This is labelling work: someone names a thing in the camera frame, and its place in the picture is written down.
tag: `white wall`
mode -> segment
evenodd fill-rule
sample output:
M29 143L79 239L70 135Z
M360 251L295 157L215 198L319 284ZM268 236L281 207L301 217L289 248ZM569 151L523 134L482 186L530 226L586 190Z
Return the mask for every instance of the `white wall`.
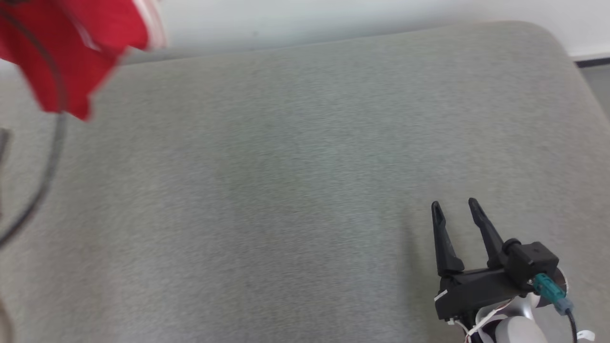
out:
M128 62L277 48L459 20L523 20L575 59L610 57L610 0L162 0L171 48Z

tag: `gray floor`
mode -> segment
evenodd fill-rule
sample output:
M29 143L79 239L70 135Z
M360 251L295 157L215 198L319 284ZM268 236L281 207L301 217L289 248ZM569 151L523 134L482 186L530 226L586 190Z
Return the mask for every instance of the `gray floor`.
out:
M581 69L606 114L610 114L610 65Z

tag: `black baseboard strip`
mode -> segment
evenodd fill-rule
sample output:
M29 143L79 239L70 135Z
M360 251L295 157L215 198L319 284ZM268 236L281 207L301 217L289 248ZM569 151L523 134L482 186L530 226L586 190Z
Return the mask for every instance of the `black baseboard strip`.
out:
M610 57L608 57L607 59L576 61L576 65L578 66L578 68L597 67L598 65L606 64L610 64Z

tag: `red garment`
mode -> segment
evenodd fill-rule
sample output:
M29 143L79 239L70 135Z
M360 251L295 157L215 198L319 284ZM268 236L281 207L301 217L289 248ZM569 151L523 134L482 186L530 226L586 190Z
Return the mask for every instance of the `red garment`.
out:
M86 120L89 95L128 47L165 45L154 1L28 0L17 5L0 2L0 8L30 30L49 52L66 84L68 111ZM57 87L44 58L1 17L0 58L19 65L43 110L59 111Z

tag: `gray tabletop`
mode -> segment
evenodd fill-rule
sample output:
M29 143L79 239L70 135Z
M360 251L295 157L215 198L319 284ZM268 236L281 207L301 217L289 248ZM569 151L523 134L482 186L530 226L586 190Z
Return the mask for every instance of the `gray tabletop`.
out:
M0 80L6 217L52 123L17 80ZM538 27L132 65L95 112L0 253L18 342L461 342L434 310L430 204L484 267L469 197L503 238L553 250L580 328L610 333L610 124ZM565 317L535 315L569 341Z

